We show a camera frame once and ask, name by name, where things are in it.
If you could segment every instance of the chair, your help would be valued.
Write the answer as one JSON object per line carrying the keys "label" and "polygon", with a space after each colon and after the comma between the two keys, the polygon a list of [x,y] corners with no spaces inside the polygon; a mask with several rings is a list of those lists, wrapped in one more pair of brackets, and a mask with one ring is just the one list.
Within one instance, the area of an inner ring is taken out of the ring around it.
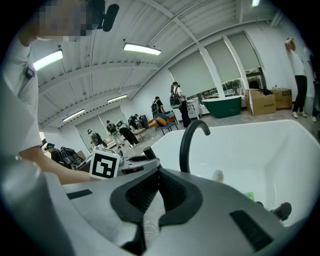
{"label": "chair", "polygon": [[[161,114],[161,113],[155,114],[154,119],[156,119],[157,117],[164,119],[166,122],[168,121],[168,116],[166,116],[165,114]],[[156,122],[157,122],[158,126],[161,128],[163,135],[165,135],[164,129],[168,129],[168,131],[170,132],[170,130],[172,131],[172,128],[171,128],[172,126],[175,126],[176,129],[179,130],[175,122],[169,122],[167,125],[162,125],[157,120],[156,120]]]}

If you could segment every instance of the white column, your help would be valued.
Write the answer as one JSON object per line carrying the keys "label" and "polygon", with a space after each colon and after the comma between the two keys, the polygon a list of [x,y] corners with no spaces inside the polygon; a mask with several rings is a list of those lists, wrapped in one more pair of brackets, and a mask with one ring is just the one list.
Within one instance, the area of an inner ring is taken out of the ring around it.
{"label": "white column", "polygon": [[207,50],[205,49],[205,47],[203,45],[198,44],[198,49],[210,71],[210,74],[212,76],[212,79],[214,81],[216,90],[218,91],[219,94],[219,98],[224,98],[225,97],[225,92],[224,89],[222,87],[221,84],[221,79],[220,76],[217,72],[216,66],[214,64],[214,61],[212,60],[212,58],[210,57],[209,53],[207,52]]}
{"label": "white column", "polygon": [[249,89],[249,83],[248,83],[248,79],[247,79],[247,76],[246,76],[246,72],[245,72],[245,69],[244,69],[244,66],[242,65],[241,63],[241,60],[234,48],[234,46],[232,45],[232,43],[230,42],[229,38],[224,35],[223,36],[223,40],[226,44],[226,46],[229,48],[229,51],[231,52],[234,60],[235,60],[235,63],[238,67],[238,70],[240,72],[240,75],[241,75],[241,79],[242,79],[242,84],[243,84],[243,88],[246,90],[246,89]]}

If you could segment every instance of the fluorescent light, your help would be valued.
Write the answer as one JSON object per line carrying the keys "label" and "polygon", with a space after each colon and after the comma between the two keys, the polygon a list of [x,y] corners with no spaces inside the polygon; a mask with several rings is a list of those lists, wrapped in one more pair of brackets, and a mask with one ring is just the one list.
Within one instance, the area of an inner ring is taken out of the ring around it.
{"label": "fluorescent light", "polygon": [[62,50],[59,49],[56,52],[36,61],[35,63],[33,63],[33,66],[35,68],[36,71],[38,71],[39,69],[42,69],[43,67],[56,62],[58,60],[61,60],[63,58],[63,54],[62,54]]}
{"label": "fluorescent light", "polygon": [[123,99],[123,98],[126,98],[127,95],[122,95],[122,96],[119,96],[119,97],[116,97],[116,98],[112,98],[112,99],[109,99],[108,102],[114,102],[116,100],[120,100],[120,99]]}
{"label": "fluorescent light", "polygon": [[62,122],[65,122],[65,121],[67,121],[67,120],[69,120],[69,119],[71,119],[71,118],[75,117],[76,115],[79,115],[79,114],[80,114],[80,113],[82,113],[82,112],[85,112],[85,110],[84,110],[84,109],[82,109],[82,110],[78,111],[77,113],[74,113],[74,114],[72,114],[72,115],[68,116],[67,118],[63,119],[63,120],[62,120]]}
{"label": "fluorescent light", "polygon": [[125,51],[133,51],[133,52],[140,52],[145,54],[153,54],[153,55],[159,55],[161,53],[160,50],[151,48],[149,46],[144,46],[140,44],[135,43],[125,43],[123,46],[123,49]]}
{"label": "fluorescent light", "polygon": [[260,3],[260,0],[252,0],[252,6],[255,7],[255,6],[258,6]]}

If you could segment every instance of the gray floor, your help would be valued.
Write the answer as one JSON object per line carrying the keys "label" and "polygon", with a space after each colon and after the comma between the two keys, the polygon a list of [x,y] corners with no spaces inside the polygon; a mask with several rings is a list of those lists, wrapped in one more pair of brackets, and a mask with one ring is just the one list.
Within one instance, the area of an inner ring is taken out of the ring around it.
{"label": "gray floor", "polygon": [[[266,121],[276,121],[276,120],[296,120],[291,116],[291,110],[277,110],[276,113],[272,114],[263,114],[263,115],[251,115],[247,110],[243,110],[240,115],[216,119],[211,115],[207,115],[201,118],[209,127],[215,126],[228,126],[228,125],[237,125],[237,124],[245,124],[245,123],[256,123],[256,122],[266,122]],[[318,142],[318,127],[320,127],[320,121],[318,123],[313,123],[311,117],[304,118],[299,116],[299,119],[296,120],[301,125],[303,125],[315,138],[317,138]],[[182,124],[178,125],[179,130],[184,129]],[[125,156],[131,157],[136,155],[141,155],[143,153],[143,149],[153,145],[156,141],[163,137],[163,133],[160,129],[147,130],[147,133],[142,136],[142,143],[135,148],[129,149],[128,142],[126,142],[126,146],[122,148],[122,151]],[[146,211],[144,215],[144,236],[146,240],[146,246],[149,248],[152,242],[157,238],[160,234],[158,219],[165,213],[164,203],[161,197],[161,194],[158,192],[151,203],[150,207]]]}

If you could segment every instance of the white wall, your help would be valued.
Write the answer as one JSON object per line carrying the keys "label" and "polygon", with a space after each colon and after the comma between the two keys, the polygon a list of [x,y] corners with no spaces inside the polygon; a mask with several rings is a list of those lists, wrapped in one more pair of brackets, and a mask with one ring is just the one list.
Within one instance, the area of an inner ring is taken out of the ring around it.
{"label": "white wall", "polygon": [[46,142],[53,143],[57,149],[66,147],[73,149],[75,152],[82,151],[86,157],[90,154],[75,126],[69,126],[61,132],[44,131],[43,133]]}
{"label": "white wall", "polygon": [[[292,99],[295,100],[297,96],[297,85],[292,71],[286,49],[285,40],[288,37],[294,37],[296,41],[297,53],[303,60],[306,56],[303,53],[304,42],[299,35],[299,31],[287,20],[277,26],[270,27],[266,22],[250,23],[239,25],[230,29],[223,30],[200,41],[204,46],[211,44],[222,38],[222,36],[231,36],[240,32],[244,32],[251,42],[257,57],[260,61],[266,86],[272,89],[277,85],[278,88],[292,89]],[[130,101],[121,104],[121,109],[124,116],[128,119],[130,115],[138,113],[139,115],[147,115],[149,119],[151,116],[151,104],[155,96],[159,96],[166,111],[170,109],[170,85],[173,78],[171,77],[168,68],[175,65],[180,60],[184,59],[191,53],[197,51],[196,45],[190,46],[179,55],[175,56],[162,69],[153,76],[140,91]],[[310,67],[306,61],[304,62],[306,74],[308,78],[307,95],[314,95],[314,88],[312,84],[312,74]],[[174,111],[177,116],[181,116],[179,111]]]}

